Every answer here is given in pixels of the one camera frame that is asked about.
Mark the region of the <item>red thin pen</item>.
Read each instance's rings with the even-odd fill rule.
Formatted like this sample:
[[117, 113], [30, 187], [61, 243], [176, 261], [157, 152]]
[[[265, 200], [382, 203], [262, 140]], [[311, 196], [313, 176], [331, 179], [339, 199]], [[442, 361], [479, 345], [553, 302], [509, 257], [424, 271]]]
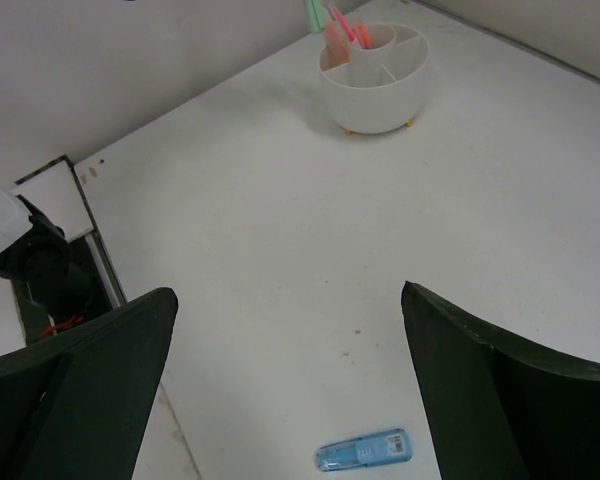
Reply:
[[347, 22], [346, 18], [343, 16], [341, 11], [335, 5], [330, 4], [328, 9], [329, 9], [329, 12], [334, 17], [334, 19], [339, 23], [341, 29], [343, 30], [343, 32], [345, 33], [345, 35], [347, 37], [347, 28], [351, 27], [351, 26]]

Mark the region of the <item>orange highlighter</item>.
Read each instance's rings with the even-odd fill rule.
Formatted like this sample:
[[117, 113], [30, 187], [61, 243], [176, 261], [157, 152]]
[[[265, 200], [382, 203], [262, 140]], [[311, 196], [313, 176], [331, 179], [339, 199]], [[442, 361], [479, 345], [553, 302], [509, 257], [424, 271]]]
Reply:
[[323, 36], [326, 42], [328, 66], [332, 68], [347, 63], [349, 61], [348, 44], [338, 25], [333, 21], [329, 22]]

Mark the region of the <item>orange thin pen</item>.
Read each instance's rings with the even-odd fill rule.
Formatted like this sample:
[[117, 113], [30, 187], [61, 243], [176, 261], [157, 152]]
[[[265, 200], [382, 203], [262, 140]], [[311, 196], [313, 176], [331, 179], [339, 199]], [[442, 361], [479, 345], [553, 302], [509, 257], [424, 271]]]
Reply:
[[361, 38], [361, 43], [364, 45], [364, 49], [371, 49], [373, 46], [372, 40], [363, 24], [358, 25], [358, 32]]

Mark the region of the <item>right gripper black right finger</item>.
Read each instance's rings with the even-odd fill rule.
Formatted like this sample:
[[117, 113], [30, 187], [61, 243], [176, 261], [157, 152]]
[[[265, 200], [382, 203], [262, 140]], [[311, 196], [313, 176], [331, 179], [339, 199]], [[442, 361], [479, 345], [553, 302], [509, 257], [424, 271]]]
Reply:
[[404, 326], [444, 479], [600, 479], [600, 363], [406, 283]]

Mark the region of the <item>green highlighter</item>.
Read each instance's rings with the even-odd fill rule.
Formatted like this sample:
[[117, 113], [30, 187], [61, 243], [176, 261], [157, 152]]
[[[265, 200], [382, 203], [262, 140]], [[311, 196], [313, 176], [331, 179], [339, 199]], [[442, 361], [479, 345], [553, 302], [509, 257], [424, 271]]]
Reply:
[[304, 0], [309, 28], [312, 33], [321, 33], [327, 25], [327, 13], [322, 0]]

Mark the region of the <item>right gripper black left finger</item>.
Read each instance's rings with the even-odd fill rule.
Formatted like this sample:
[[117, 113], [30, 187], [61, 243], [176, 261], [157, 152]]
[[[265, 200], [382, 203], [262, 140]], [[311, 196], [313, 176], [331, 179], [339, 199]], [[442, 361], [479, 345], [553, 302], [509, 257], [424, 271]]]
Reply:
[[129, 479], [178, 299], [157, 288], [0, 356], [0, 479]]

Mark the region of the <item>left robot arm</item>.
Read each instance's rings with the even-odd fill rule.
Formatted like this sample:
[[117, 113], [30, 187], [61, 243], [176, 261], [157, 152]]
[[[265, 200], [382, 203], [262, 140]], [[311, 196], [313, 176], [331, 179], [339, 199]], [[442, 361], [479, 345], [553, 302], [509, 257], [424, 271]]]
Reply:
[[0, 278], [26, 286], [53, 318], [81, 316], [95, 291], [64, 232], [33, 203], [0, 187]]

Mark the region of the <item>pink marker pen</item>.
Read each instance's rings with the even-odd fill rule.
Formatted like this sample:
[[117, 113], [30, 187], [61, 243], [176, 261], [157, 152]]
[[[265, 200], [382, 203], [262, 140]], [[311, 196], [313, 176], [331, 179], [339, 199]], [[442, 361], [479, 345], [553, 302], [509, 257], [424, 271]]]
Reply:
[[353, 28], [351, 28], [351, 27], [347, 28], [347, 37], [348, 37], [349, 43], [352, 46], [354, 46], [356, 48], [363, 47], [363, 45], [360, 43], [360, 40], [356, 34], [356, 31]]

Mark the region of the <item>blue capped marker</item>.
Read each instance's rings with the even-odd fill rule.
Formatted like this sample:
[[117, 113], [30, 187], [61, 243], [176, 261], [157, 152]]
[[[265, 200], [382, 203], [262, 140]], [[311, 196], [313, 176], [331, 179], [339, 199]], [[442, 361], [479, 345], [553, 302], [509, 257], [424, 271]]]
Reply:
[[314, 464], [322, 472], [332, 472], [408, 462], [412, 456], [407, 432], [397, 428], [322, 446]]

